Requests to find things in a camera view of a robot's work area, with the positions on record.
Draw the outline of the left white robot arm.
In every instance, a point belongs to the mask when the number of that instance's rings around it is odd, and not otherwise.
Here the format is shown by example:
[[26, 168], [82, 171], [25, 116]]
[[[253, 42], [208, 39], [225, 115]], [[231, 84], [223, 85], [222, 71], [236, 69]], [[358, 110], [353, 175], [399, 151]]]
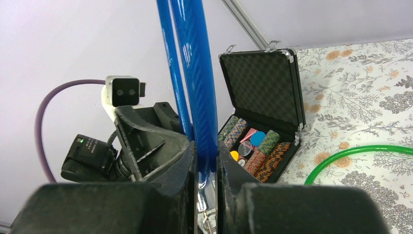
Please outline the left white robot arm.
[[73, 182], [151, 181], [177, 162], [190, 146], [178, 114], [168, 102], [114, 110], [115, 132], [101, 141], [78, 134], [61, 176]]

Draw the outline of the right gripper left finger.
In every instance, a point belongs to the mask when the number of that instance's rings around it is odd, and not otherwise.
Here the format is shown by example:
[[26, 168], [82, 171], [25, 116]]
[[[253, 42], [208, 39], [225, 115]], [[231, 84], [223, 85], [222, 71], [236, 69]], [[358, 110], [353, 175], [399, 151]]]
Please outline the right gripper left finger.
[[191, 142], [151, 182], [47, 184], [16, 218], [14, 234], [195, 234], [197, 160]]

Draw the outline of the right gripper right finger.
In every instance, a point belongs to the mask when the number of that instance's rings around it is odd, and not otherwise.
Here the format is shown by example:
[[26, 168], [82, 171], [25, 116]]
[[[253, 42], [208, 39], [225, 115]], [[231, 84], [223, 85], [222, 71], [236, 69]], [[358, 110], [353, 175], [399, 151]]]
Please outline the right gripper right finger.
[[377, 205], [357, 188], [260, 183], [219, 142], [217, 233], [387, 234]]

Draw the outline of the blue cable lock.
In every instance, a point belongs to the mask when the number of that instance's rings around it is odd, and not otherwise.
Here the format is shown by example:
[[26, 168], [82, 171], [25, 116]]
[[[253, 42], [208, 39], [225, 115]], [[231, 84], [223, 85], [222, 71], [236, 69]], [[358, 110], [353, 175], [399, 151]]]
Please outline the blue cable lock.
[[203, 228], [216, 233], [212, 181], [216, 173], [218, 120], [213, 69], [203, 3], [200, 0], [158, 0], [158, 15], [169, 72], [184, 134], [196, 144], [197, 210]]

